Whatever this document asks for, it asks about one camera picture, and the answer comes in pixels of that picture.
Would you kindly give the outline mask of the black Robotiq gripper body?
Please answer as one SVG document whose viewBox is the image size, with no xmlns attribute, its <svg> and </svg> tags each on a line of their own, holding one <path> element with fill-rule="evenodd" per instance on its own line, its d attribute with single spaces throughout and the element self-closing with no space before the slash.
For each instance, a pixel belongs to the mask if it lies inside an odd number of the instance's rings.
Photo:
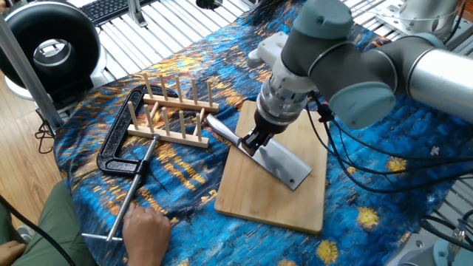
<svg viewBox="0 0 473 266">
<path fill-rule="evenodd" d="M 264 118 L 258 110 L 254 113 L 254 121 L 256 124 L 254 131 L 262 134 L 280 134 L 287 128 L 287 125 L 277 125 L 270 122 Z"/>
</svg>

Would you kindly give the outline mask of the person right hand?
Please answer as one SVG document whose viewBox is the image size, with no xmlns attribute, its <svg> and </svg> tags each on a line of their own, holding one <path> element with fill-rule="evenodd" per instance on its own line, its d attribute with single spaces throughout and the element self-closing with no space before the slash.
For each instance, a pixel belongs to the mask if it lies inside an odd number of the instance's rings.
<svg viewBox="0 0 473 266">
<path fill-rule="evenodd" d="M 169 246 L 171 223 L 160 211 L 131 203 L 123 220 L 128 266 L 159 266 Z"/>
</svg>

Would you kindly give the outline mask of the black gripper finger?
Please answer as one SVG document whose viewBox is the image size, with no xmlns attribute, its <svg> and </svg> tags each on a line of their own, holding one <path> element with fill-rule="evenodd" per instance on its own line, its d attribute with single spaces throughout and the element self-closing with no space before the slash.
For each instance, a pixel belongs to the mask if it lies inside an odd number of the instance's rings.
<svg viewBox="0 0 473 266">
<path fill-rule="evenodd" d="M 242 138 L 242 147 L 250 155 L 253 156 L 259 148 L 259 132 L 252 129 Z"/>
<path fill-rule="evenodd" d="M 257 138 L 257 147 L 266 146 L 273 136 L 274 134 L 271 133 L 260 132 Z"/>
</svg>

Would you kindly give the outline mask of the person left hand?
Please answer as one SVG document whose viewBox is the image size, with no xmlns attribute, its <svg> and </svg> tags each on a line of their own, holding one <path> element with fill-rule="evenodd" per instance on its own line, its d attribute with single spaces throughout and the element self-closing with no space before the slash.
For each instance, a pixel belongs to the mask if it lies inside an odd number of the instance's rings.
<svg viewBox="0 0 473 266">
<path fill-rule="evenodd" d="M 26 250 L 27 245 L 16 240 L 6 242 L 0 245 L 0 264 L 9 266 L 20 257 Z"/>
</svg>

